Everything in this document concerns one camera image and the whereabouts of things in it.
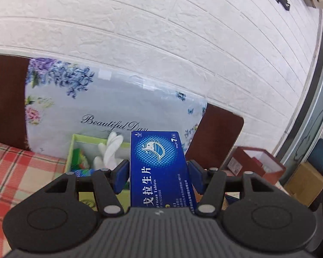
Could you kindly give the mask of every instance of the open red box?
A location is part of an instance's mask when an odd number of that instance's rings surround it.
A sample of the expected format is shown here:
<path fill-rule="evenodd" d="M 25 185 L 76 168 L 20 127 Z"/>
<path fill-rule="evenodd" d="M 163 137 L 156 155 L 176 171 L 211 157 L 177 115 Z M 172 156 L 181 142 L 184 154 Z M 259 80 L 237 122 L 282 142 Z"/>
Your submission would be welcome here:
<path fill-rule="evenodd" d="M 271 184 L 276 184 L 286 168 L 273 155 L 261 148 L 239 146 L 227 165 L 236 176 L 252 171 Z"/>

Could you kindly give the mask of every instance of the wall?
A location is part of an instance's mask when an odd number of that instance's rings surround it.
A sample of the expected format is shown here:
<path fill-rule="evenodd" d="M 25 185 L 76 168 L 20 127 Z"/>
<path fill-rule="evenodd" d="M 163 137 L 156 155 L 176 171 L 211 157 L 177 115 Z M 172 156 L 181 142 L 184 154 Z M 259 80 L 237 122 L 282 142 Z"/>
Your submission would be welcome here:
<path fill-rule="evenodd" d="M 289 0 L 0 0 L 0 53 L 126 69 L 245 119 L 237 144 L 272 151 L 301 97 L 319 10 Z"/>

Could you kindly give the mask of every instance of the open green cardboard box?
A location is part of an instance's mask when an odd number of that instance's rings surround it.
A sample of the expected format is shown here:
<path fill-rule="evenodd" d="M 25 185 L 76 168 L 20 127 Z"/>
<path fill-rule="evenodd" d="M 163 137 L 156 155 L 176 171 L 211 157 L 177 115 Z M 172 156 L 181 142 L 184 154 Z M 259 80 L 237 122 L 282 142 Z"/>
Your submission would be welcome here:
<path fill-rule="evenodd" d="M 87 158 L 87 161 L 92 166 L 94 158 L 96 156 L 101 156 L 98 149 L 98 144 L 106 144 L 106 142 L 107 140 L 104 138 L 95 138 L 73 134 L 64 172 L 69 172 L 71 170 L 71 162 L 74 149 L 82 149 Z M 116 158 L 128 160 L 130 159 L 130 143 L 122 143 L 121 147 L 116 151 Z M 118 198 L 124 211 L 126 212 L 128 207 L 130 206 L 130 191 L 124 189 L 120 194 L 116 195 L 116 197 Z M 97 210 L 96 202 L 92 192 L 79 192 L 79 201 L 87 204 L 93 210 Z"/>

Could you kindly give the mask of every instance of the stomach logo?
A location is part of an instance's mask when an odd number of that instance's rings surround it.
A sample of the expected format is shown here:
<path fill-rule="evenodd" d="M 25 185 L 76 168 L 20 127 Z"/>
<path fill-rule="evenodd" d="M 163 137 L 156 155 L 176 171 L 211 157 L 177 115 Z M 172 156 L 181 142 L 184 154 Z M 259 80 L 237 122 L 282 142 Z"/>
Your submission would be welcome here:
<path fill-rule="evenodd" d="M 142 150 L 153 152 L 157 155 L 158 161 L 161 162 L 162 158 L 165 155 L 164 147 L 158 142 L 148 142 Z"/>

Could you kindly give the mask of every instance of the plaid tablecloth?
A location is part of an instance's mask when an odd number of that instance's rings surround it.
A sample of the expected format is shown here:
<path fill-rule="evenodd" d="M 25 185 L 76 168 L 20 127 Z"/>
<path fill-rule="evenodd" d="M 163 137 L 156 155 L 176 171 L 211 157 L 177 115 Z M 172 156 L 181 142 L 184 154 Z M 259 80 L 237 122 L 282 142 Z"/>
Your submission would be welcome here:
<path fill-rule="evenodd" d="M 59 177 L 66 160 L 10 147 L 0 143 L 0 257 L 10 248 L 2 231 L 6 213 Z"/>

